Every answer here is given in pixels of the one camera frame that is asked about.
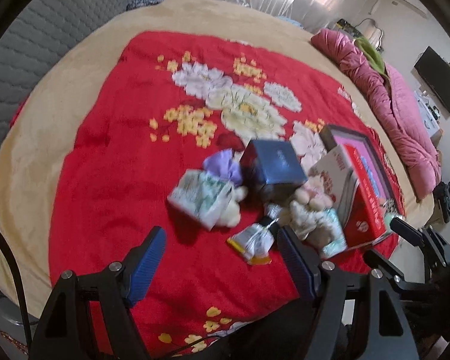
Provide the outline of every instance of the black pants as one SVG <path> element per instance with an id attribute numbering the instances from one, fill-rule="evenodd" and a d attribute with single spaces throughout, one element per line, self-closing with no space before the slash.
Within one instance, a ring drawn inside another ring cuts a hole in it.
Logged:
<path id="1" fill-rule="evenodd" d="M 300 299 L 231 335 L 222 338 L 183 360 L 294 360 L 299 344 L 305 340 L 315 319 L 316 310 Z M 343 327 L 335 347 L 334 358 L 345 352 L 347 330 Z"/>

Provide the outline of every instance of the red floral bedsheet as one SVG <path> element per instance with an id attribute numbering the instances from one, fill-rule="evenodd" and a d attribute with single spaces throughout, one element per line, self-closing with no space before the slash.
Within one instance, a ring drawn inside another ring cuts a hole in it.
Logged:
<path id="1" fill-rule="evenodd" d="M 210 336 L 188 350 L 196 352 L 278 309 L 298 296 L 279 253 L 271 252 L 270 265 L 249 266 L 226 245 L 262 215 L 260 207 L 243 205 L 235 229 L 207 232 L 166 197 L 187 168 L 201 168 L 218 150 L 239 152 L 255 137 L 292 138 L 307 168 L 324 153 L 318 131 L 327 123 L 367 134 L 384 157 L 342 85 L 306 64 L 210 36 L 138 35 L 64 161 L 50 231 L 52 282 L 65 269 L 81 275 L 121 260 L 160 225 L 166 252 L 132 311 L 152 356 Z M 390 237 L 377 249 L 390 256 L 395 245 Z M 367 270 L 359 251 L 336 261 Z"/>

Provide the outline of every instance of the green cloth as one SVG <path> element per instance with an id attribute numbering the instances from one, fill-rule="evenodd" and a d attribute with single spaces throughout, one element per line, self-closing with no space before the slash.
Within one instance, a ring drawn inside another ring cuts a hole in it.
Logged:
<path id="1" fill-rule="evenodd" d="M 356 38 L 354 45 L 357 46 L 363 52 L 365 58 L 368 59 L 370 67 L 374 71 L 380 73 L 382 77 L 388 79 L 387 72 L 385 70 L 385 62 L 383 61 L 383 58 L 380 55 L 380 53 L 377 51 L 375 47 L 371 45 L 368 39 L 364 38 L 363 36 L 361 36 L 360 38 Z"/>

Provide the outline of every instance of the pink comforter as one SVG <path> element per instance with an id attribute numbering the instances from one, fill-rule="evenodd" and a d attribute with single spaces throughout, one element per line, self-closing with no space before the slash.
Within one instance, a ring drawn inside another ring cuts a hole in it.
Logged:
<path id="1" fill-rule="evenodd" d="M 384 79 L 370 67 L 363 53 L 346 35 L 322 29 L 311 38 L 311 44 L 336 62 L 365 94 L 375 117 L 405 164 L 416 196 L 423 199 L 432 193 L 441 177 L 438 154 L 402 75 L 385 64 L 390 78 L 389 94 Z"/>

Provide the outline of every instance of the flat screen tv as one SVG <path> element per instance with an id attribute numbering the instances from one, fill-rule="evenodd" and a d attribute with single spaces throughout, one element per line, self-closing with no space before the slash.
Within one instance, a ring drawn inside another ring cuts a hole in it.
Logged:
<path id="1" fill-rule="evenodd" d="M 450 112 L 450 65 L 428 47 L 416 62 L 415 69 Z"/>

